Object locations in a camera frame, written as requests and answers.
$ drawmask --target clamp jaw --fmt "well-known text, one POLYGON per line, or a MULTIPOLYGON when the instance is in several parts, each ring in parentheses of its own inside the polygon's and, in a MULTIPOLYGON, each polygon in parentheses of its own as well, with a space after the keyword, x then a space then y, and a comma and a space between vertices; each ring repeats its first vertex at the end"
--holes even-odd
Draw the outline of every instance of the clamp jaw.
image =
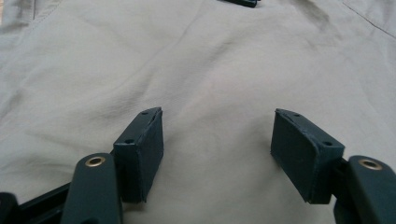
POLYGON ((261 1, 261 0, 226 0, 226 1, 244 7, 255 7, 257 5, 257 1, 261 1))
POLYGON ((306 202, 334 195, 337 224, 396 223, 396 174, 373 158, 346 161, 344 148, 302 115, 276 110, 271 154, 306 202))
POLYGON ((121 201, 147 200, 163 158, 162 115, 159 107, 139 113, 110 154, 78 162, 69 184, 21 205, 0 193, 0 224, 121 224, 121 201))

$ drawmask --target screw hole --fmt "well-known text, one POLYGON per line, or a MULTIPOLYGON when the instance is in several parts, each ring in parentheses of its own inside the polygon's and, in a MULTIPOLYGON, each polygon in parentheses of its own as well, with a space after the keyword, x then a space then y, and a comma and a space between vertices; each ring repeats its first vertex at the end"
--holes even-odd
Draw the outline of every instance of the screw hole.
POLYGON ((370 161, 370 160, 359 160, 359 163, 366 167, 367 169, 371 169, 371 170, 382 170, 382 166, 380 164, 378 164, 375 161, 370 161))
POLYGON ((89 160, 87 160, 85 162, 85 165, 89 166, 89 167, 94 167, 94 166, 103 164, 105 162, 105 160, 106 159, 104 157, 93 157, 93 158, 90 158, 89 160))
POLYGON ((331 142, 323 142, 323 144, 326 145, 326 146, 328 146, 328 147, 332 146, 332 143, 331 143, 331 142))
POLYGON ((95 217, 90 217, 87 220, 81 222, 81 224, 99 224, 99 220, 95 217))
POLYGON ((125 140, 125 143, 132 144, 132 143, 134 143, 134 139, 127 139, 127 140, 125 140))

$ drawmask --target metal grommet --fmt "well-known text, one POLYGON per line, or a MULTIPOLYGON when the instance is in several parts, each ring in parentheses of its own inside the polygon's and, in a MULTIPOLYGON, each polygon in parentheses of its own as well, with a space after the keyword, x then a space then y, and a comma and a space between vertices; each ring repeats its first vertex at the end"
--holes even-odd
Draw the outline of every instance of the metal grommet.
POLYGON ((105 162, 105 160, 106 159, 104 157, 92 157, 85 162, 85 165, 89 167, 95 167, 102 165, 105 162))
POLYGON ((382 166, 376 161, 361 159, 359 164, 370 170, 382 170, 382 166))

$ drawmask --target fabric seam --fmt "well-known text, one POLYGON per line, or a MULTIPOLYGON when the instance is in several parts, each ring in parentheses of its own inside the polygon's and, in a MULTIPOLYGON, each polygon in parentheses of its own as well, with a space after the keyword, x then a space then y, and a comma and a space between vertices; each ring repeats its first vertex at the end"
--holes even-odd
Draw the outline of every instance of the fabric seam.
POLYGON ((10 53, 10 57, 8 60, 6 60, 3 64, 3 66, 0 67, 0 73, 3 72, 3 70, 7 67, 7 64, 9 64, 9 62, 12 61, 12 59, 14 58, 15 54, 21 50, 21 45, 24 42, 25 38, 27 36, 29 36, 29 34, 31 34, 33 32, 33 30, 44 20, 46 19, 48 16, 50 16, 52 14, 52 12, 58 8, 58 6, 62 3, 63 0, 60 0, 59 2, 56 3, 56 5, 53 6, 53 8, 51 10, 49 10, 46 13, 42 13, 42 15, 38 16, 35 20, 35 0, 32 0, 32 6, 31 6, 31 22, 29 22, 29 26, 26 28, 26 31, 24 32, 24 34, 21 34, 18 37, 18 41, 19 44, 12 50, 12 52, 10 53))
POLYGON ((352 6, 348 5, 345 1, 343 1, 343 5, 346 6, 347 8, 349 8, 350 10, 352 10, 353 12, 355 12, 356 14, 358 14, 360 17, 364 18, 366 21, 368 21, 370 24, 372 24, 378 30, 380 30, 380 31, 384 32, 385 34, 390 35, 390 37, 396 39, 396 35, 392 34, 390 31, 387 31, 386 29, 382 28, 377 22, 375 22, 375 20, 366 18, 365 16, 363 16, 363 13, 361 13, 357 9, 353 8, 352 6))

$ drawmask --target cloth surface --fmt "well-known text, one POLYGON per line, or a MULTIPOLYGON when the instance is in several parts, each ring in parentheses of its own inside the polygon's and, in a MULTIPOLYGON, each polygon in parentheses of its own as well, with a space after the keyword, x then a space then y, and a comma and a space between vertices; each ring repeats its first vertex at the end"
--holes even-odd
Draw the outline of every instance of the cloth surface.
POLYGON ((396 168, 389 0, 6 0, 0 191, 24 203, 163 108, 164 157, 124 223, 334 223, 270 155, 275 109, 396 168))

